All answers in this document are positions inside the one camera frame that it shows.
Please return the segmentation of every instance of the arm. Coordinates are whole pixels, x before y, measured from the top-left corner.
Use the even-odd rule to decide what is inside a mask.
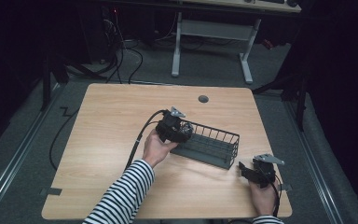
[[[252,192],[252,201],[259,217],[253,220],[253,224],[283,224],[281,220],[272,214],[275,208],[276,194],[271,185],[261,189],[256,183],[249,181]]]
[[[145,141],[143,159],[135,161],[110,186],[83,223],[132,223],[154,182],[153,168],[176,146],[176,143],[162,143],[153,130]]]

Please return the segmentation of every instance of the computer mouse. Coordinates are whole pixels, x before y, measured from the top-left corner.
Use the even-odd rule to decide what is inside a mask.
[[[298,5],[297,0],[287,0],[286,3],[289,7],[296,7]]]

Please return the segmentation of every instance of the black wire basket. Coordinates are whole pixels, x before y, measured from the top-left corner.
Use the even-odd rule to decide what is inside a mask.
[[[193,133],[189,140],[179,144],[171,153],[224,169],[231,167],[238,154],[238,134],[182,120],[182,125],[184,123],[193,126]]]

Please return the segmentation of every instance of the standing desk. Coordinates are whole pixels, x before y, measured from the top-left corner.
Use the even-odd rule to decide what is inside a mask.
[[[244,0],[181,0],[180,3],[197,3],[210,4],[222,7],[245,7],[257,10],[271,10],[279,12],[295,12],[299,13],[301,8],[299,6],[289,7],[286,3],[277,4],[264,1],[254,0],[252,3],[246,3]],[[256,19],[253,26],[227,24],[209,21],[194,21],[183,20],[182,13],[178,13],[177,28],[176,28],[176,45],[173,53],[172,61],[172,76],[178,77],[180,70],[180,41],[182,35],[199,35],[214,38],[225,38],[247,41],[247,44],[240,53],[240,62],[242,72],[245,77],[245,82],[253,83],[252,74],[249,69],[248,57],[255,42],[255,36],[259,28],[261,20]]]
[[[209,102],[201,103],[200,95],[206,95]],[[238,156],[227,170],[169,154],[155,167],[156,181],[136,218],[256,216],[238,161],[252,167],[253,156],[272,152],[249,89],[91,84],[51,185],[62,192],[48,195],[43,218],[85,218],[122,175],[146,121],[171,106],[185,113],[189,121],[239,134]],[[145,130],[135,160],[142,158],[145,139],[154,127],[149,125]],[[291,213],[283,192],[279,217]]]

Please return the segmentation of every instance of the forearm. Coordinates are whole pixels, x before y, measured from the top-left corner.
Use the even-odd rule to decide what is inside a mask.
[[[84,223],[132,223],[154,178],[150,165],[135,161],[110,186]]]
[[[284,224],[280,219],[273,216],[256,217],[252,224]]]

